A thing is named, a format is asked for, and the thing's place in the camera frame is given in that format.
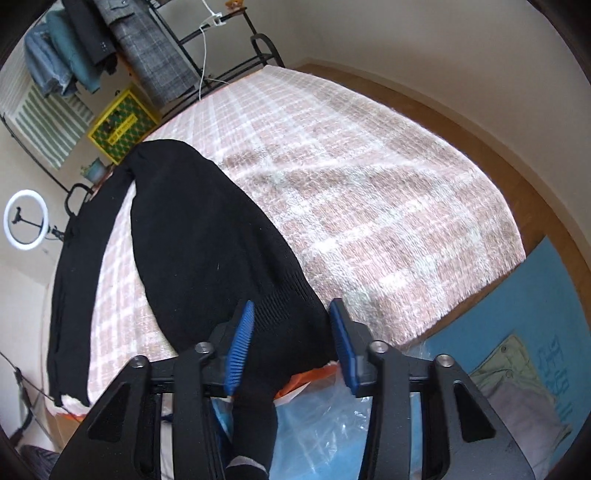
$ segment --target pink plaid blanket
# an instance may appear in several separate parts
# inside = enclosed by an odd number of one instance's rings
[[[468,158],[327,80],[265,67],[148,140],[160,138],[185,141],[214,161],[284,235],[319,297],[343,297],[355,320],[396,345],[525,258],[504,198]],[[132,185],[100,272],[91,402],[130,357],[176,354],[135,268],[134,195]]]

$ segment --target baseboard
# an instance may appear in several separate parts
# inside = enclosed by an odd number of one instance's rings
[[[432,108],[436,112],[448,117],[450,120],[454,121],[462,128],[469,131],[476,138],[483,141],[486,145],[491,147],[497,154],[503,157],[509,163],[509,165],[516,169],[520,173],[520,175],[523,176],[523,178],[526,179],[532,185],[532,187],[536,189],[536,191],[545,200],[549,207],[552,208],[552,210],[554,211],[558,219],[562,222],[564,227],[568,230],[570,236],[573,238],[579,251],[583,255],[583,258],[587,263],[587,266],[591,268],[591,244],[589,242],[589,239],[586,238],[585,234],[579,227],[579,224],[575,221],[573,216],[565,207],[564,203],[562,203],[562,201],[557,197],[557,195],[552,191],[552,189],[539,177],[539,175],[525,161],[523,161],[523,159],[520,156],[514,153],[509,147],[500,142],[489,132],[485,131],[483,128],[479,127],[474,122],[468,120],[463,115],[446,107],[445,105],[442,105],[438,101],[433,100],[432,98],[422,93],[412,90],[409,87],[406,87],[400,83],[383,78],[379,75],[375,75],[370,72],[365,72],[364,70],[358,70],[356,68],[335,63],[332,61],[319,60],[313,58],[302,59],[296,62],[294,65],[291,65],[290,68],[297,70],[299,67],[302,67],[309,63],[314,63],[316,65],[321,65],[325,67],[331,67],[337,70],[341,70],[343,72],[351,73],[366,80],[371,80],[372,82],[383,85],[396,92],[402,93],[403,95],[406,95],[407,97],[416,100],[417,102],[420,102],[423,105]]]

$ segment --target blue mat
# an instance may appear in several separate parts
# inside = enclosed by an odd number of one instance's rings
[[[591,410],[591,335],[574,285],[545,238],[498,288],[450,326],[408,354],[453,356],[473,371],[508,335],[516,333],[540,378],[556,395],[556,412],[572,433],[552,464],[573,443]]]

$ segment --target green and yellow box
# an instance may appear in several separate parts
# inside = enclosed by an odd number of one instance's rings
[[[138,100],[131,88],[121,92],[106,108],[88,138],[119,165],[134,145],[160,124],[160,117]]]

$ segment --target metal bolt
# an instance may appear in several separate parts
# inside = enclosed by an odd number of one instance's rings
[[[213,352],[213,344],[209,342],[200,342],[195,345],[195,351],[197,353],[211,353]]]
[[[388,344],[386,342],[376,341],[369,344],[369,348],[373,353],[386,353],[388,351]]]
[[[441,365],[442,367],[450,367],[454,363],[456,363],[456,361],[453,359],[453,357],[451,355],[446,354],[446,353],[444,353],[442,355],[438,355],[436,360],[437,360],[437,363],[439,365]]]
[[[148,359],[142,355],[136,355],[129,361],[129,364],[133,368],[142,368],[148,365]]]

